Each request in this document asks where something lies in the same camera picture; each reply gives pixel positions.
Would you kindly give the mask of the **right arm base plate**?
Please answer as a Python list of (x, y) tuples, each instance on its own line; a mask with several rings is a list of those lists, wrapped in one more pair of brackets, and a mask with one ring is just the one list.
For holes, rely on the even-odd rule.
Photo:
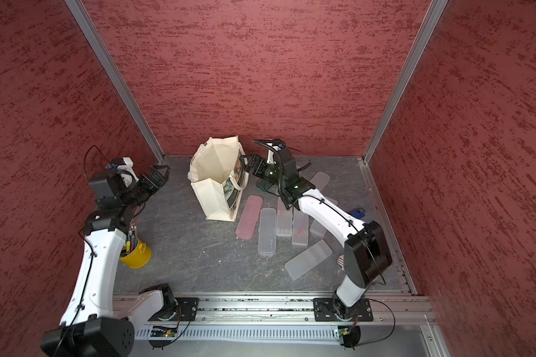
[(313, 301), (314, 318), (318, 322), (371, 322), (374, 320), (370, 300), (360, 298), (353, 306), (345, 306), (336, 297), (315, 298)]

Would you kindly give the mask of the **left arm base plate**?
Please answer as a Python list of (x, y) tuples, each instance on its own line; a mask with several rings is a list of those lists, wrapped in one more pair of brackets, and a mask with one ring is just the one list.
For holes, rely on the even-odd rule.
[(197, 297), (178, 297), (167, 302), (156, 313), (158, 321), (194, 321), (198, 311), (199, 299)]

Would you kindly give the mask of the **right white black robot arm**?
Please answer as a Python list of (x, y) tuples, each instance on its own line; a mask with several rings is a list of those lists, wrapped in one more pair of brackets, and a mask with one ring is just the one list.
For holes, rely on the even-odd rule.
[(344, 249), (345, 278), (333, 293), (333, 313), (341, 320), (356, 314), (368, 287), (393, 263), (382, 226), (353, 217), (325, 197), (300, 175), (293, 155), (286, 148), (268, 146), (272, 162), (252, 154), (240, 160), (243, 169), (275, 186), (285, 208), (302, 212), (339, 241)]

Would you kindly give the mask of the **cream canvas tote bag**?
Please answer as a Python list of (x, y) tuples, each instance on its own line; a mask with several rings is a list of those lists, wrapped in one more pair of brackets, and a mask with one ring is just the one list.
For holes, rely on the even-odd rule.
[(209, 138), (193, 155), (187, 178), (208, 220), (236, 220), (249, 180), (246, 155), (237, 136)]

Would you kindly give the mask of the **frosted translucent pencil case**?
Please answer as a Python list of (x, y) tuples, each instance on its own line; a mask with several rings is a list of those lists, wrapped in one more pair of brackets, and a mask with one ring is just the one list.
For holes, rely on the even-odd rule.
[(326, 173), (317, 172), (314, 177), (311, 178), (310, 182), (317, 190), (322, 191), (330, 182), (330, 177)]

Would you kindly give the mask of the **pink translucent pencil case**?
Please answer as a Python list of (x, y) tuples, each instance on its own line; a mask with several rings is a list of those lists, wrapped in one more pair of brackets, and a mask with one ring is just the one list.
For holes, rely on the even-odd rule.
[(253, 237), (262, 206), (262, 197), (254, 195), (248, 197), (235, 232), (238, 239), (249, 240)]

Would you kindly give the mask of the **dark green pencil case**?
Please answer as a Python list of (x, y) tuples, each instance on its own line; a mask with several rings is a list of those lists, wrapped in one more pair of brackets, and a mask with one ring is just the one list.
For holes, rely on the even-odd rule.
[(272, 196), (280, 196), (280, 181), (277, 178), (259, 178), (256, 182), (256, 188), (261, 192), (271, 194)]

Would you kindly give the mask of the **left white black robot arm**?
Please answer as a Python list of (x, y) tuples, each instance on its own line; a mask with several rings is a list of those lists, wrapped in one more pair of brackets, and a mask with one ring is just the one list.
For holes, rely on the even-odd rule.
[(78, 235), (83, 259), (71, 300), (59, 327), (43, 335), (41, 349), (47, 356), (128, 356), (136, 331), (167, 304), (160, 286), (117, 312), (113, 293), (135, 211), (166, 185), (170, 172), (167, 165), (153, 165), (150, 175), (137, 176), (123, 158), (89, 178), (95, 210)]

